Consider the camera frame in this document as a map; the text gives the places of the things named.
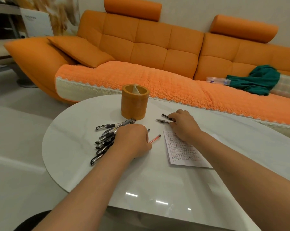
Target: white tile floor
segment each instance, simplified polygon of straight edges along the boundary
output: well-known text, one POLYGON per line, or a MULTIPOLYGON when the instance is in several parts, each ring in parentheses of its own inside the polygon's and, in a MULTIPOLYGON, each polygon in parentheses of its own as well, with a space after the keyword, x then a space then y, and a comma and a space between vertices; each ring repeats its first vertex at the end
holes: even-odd
MULTIPOLYGON (((0 231, 51 210, 66 196, 48 175, 41 154, 45 131, 65 110, 39 88, 20 88, 12 70, 0 72, 0 231)), ((100 231, 147 229, 104 217, 100 231)))

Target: hand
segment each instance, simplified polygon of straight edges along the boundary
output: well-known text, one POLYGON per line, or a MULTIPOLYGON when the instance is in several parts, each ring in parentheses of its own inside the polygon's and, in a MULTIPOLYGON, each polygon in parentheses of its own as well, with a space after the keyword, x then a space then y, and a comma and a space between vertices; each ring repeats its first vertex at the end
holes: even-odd
POLYGON ((132 159, 145 155, 151 148, 148 131, 143 125, 128 124, 117 130, 112 148, 125 149, 132 159))
POLYGON ((192 144, 193 138, 202 133, 193 116, 187 110, 178 109, 175 113, 168 115, 173 121, 170 127, 183 141, 192 144))

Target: wall mural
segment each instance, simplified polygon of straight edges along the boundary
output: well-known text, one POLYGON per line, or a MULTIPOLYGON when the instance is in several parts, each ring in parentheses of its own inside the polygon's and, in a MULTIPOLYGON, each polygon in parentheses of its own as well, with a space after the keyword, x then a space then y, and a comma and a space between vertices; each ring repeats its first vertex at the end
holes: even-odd
POLYGON ((49 13, 53 34, 76 35, 80 22, 78 0, 15 0, 21 8, 49 13))

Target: left hand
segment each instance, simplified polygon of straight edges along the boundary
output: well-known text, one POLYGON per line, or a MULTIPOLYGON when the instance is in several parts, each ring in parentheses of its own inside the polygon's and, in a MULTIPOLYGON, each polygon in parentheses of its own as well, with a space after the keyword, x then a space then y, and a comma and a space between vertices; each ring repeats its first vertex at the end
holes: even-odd
POLYGON ((125 154, 133 158, 145 155, 151 148, 148 131, 140 124, 128 124, 117 130, 112 148, 125 149, 125 154))

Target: green garment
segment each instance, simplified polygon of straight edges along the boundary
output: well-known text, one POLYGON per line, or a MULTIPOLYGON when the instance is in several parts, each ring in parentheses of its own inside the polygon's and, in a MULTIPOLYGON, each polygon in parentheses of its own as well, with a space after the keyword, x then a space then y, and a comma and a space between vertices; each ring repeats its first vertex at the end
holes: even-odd
POLYGON ((270 90, 278 83, 280 73, 269 65, 257 66, 248 77, 228 75, 230 87, 238 88, 257 95, 269 95, 270 90))

